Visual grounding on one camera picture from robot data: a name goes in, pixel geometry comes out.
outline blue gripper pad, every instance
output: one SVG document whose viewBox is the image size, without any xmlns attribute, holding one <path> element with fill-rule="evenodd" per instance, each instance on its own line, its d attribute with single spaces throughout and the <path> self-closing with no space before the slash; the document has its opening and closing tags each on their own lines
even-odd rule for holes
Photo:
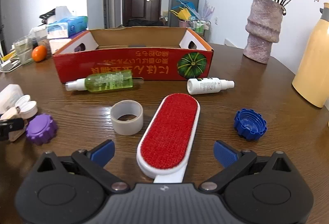
<svg viewBox="0 0 329 224">
<path fill-rule="evenodd" d="M 213 155 L 224 168 L 227 168 L 239 159 L 241 153 L 222 141 L 216 141 L 213 145 Z"/>
<path fill-rule="evenodd" d="M 107 140 L 90 151 L 90 160 L 104 167 L 114 156 L 115 145 L 112 140 Z"/>
</svg>

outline red brush pad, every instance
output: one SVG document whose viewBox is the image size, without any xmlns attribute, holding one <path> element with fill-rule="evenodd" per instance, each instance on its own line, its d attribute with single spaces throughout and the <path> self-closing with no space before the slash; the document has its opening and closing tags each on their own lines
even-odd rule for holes
<svg viewBox="0 0 329 224">
<path fill-rule="evenodd" d="M 168 169 L 183 160 L 197 108 L 196 100 L 186 94 L 171 94 L 166 98 L 140 150 L 150 166 Z"/>
</svg>

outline purple plastic cap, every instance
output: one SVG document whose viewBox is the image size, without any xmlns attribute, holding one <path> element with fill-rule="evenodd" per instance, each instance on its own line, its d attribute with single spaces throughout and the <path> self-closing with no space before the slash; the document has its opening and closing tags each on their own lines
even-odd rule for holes
<svg viewBox="0 0 329 224">
<path fill-rule="evenodd" d="M 48 143 L 57 131 L 57 124 L 48 114 L 37 115 L 26 128 L 26 137 L 36 145 Z"/>
</svg>

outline red cardboard box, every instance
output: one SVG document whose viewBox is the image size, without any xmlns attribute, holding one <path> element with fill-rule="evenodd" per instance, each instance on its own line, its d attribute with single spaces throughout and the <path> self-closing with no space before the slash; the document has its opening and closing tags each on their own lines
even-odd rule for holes
<svg viewBox="0 0 329 224">
<path fill-rule="evenodd" d="M 87 30 L 53 57 L 62 83 L 121 70 L 144 80 L 187 80 L 208 76 L 213 49 L 191 29 L 136 26 Z"/>
</svg>

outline orange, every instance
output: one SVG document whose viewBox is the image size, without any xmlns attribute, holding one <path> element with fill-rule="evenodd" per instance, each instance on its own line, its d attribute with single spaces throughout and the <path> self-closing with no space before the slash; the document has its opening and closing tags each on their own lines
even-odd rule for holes
<svg viewBox="0 0 329 224">
<path fill-rule="evenodd" d="M 47 48 L 45 46 L 37 46 L 32 51 L 32 59 L 35 62 L 41 62 L 47 57 Z"/>
</svg>

